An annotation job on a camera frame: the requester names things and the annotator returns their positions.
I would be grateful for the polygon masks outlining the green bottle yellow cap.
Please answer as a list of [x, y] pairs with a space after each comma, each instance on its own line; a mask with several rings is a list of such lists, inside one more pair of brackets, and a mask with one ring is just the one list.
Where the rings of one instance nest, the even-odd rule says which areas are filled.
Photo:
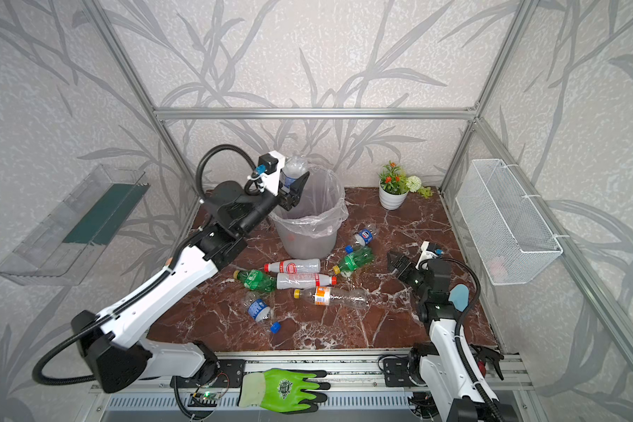
[[233, 277], [250, 291], [269, 294], [277, 288], [276, 279], [260, 270], [237, 270], [234, 272]]
[[349, 278], [354, 272], [376, 260], [376, 255], [367, 246], [357, 250], [349, 248], [347, 251], [348, 254], [332, 268], [334, 274]]

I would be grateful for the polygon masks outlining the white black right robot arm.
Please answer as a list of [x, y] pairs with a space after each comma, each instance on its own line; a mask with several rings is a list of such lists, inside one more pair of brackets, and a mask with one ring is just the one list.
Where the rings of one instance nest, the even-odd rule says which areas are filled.
[[[418, 298], [416, 313], [430, 342], [416, 345], [408, 358], [408, 373], [425, 385], [443, 421], [517, 421], [515, 409], [500, 401], [478, 365], [466, 340], [464, 323], [482, 293], [476, 273], [464, 262], [438, 251], [414, 264], [398, 251], [388, 251], [388, 269]], [[450, 299], [452, 267], [462, 268], [474, 281], [463, 309]]]

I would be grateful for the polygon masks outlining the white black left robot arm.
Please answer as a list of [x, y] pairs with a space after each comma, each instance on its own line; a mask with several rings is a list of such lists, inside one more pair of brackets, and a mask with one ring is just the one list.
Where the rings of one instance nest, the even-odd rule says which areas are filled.
[[223, 182], [204, 203], [211, 224], [197, 231], [169, 265], [97, 316], [83, 311], [74, 318], [74, 331], [83, 334], [78, 349], [104, 392], [142, 379], [207, 381], [214, 376], [217, 359], [206, 346], [156, 342], [145, 334], [181, 298], [230, 265], [246, 248], [246, 237], [276, 207], [298, 205], [308, 179], [304, 174], [290, 187], [258, 195], [247, 194], [237, 182]]

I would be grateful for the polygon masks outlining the clear bottle blue label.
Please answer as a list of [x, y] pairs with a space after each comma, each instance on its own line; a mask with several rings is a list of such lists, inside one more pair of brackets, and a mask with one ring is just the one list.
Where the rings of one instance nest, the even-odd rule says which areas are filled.
[[292, 156], [289, 158], [281, 173], [283, 186], [287, 189], [290, 188], [297, 179], [306, 174], [308, 168], [309, 163], [305, 156]]
[[275, 318], [273, 308], [260, 293], [247, 291], [243, 308], [256, 325], [262, 326], [272, 334], [277, 334], [281, 330], [281, 323]]

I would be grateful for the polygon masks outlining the clear bottle orange label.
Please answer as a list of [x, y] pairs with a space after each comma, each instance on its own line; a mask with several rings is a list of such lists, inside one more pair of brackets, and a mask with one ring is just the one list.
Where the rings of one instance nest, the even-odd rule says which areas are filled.
[[293, 297], [316, 306], [341, 305], [351, 309], [369, 307], [369, 293], [361, 289], [345, 290], [335, 287], [295, 289]]

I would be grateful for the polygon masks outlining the white bottle red label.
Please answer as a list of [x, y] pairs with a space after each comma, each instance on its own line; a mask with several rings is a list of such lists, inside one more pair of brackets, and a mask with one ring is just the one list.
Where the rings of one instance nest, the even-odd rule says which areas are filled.
[[277, 274], [276, 288], [282, 289], [310, 289], [335, 286], [338, 283], [336, 276], [327, 274]]

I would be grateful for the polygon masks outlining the white bottle red cap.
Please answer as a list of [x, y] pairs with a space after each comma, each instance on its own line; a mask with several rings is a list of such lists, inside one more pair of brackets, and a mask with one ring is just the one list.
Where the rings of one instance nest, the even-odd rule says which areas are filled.
[[319, 258], [283, 260], [265, 264], [264, 271], [276, 274], [318, 274], [321, 271], [321, 262]]

